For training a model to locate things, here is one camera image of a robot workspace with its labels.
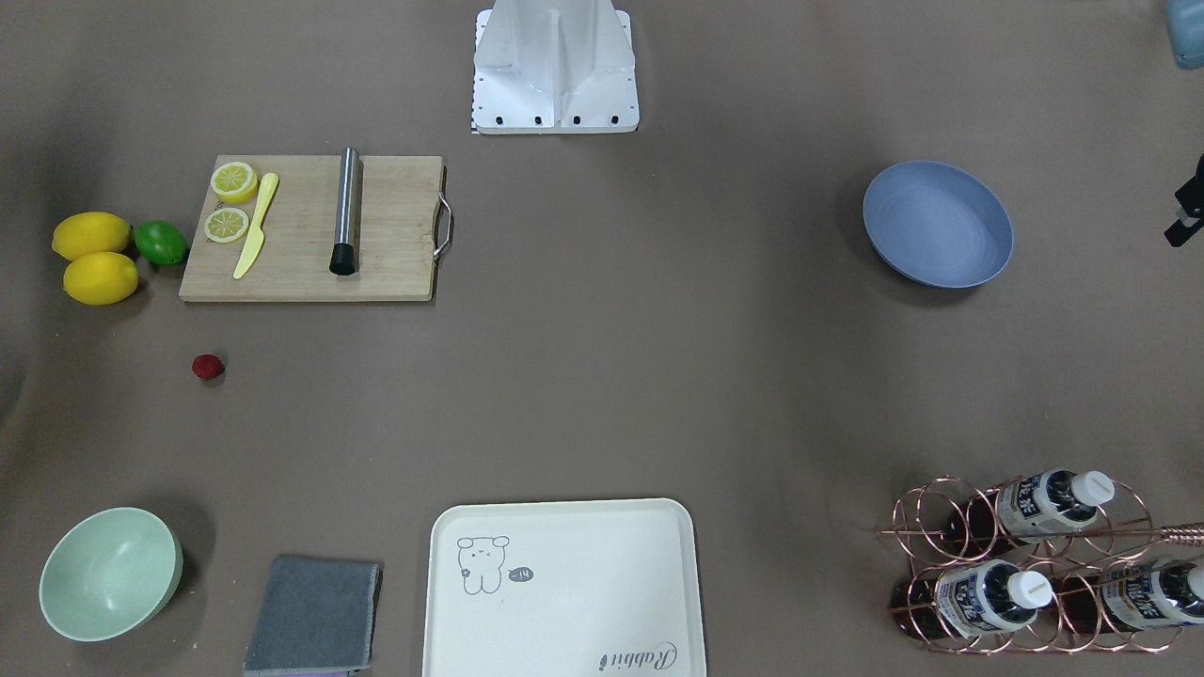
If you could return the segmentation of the blue-grey robot arm joint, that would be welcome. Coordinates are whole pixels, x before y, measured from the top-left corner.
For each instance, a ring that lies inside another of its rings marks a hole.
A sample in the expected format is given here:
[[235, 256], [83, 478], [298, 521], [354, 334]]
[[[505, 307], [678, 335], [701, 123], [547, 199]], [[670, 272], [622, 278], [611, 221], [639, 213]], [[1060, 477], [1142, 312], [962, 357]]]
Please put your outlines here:
[[1165, 1], [1165, 27], [1175, 64], [1184, 70], [1203, 67], [1203, 1]]

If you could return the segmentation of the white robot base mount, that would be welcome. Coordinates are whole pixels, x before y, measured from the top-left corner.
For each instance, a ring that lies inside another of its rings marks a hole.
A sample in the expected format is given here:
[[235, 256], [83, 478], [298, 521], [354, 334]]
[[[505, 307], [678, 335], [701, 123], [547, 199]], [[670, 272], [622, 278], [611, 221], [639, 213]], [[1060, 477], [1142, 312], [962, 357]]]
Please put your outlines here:
[[631, 18], [610, 1], [496, 1], [476, 16], [476, 134], [641, 125]]

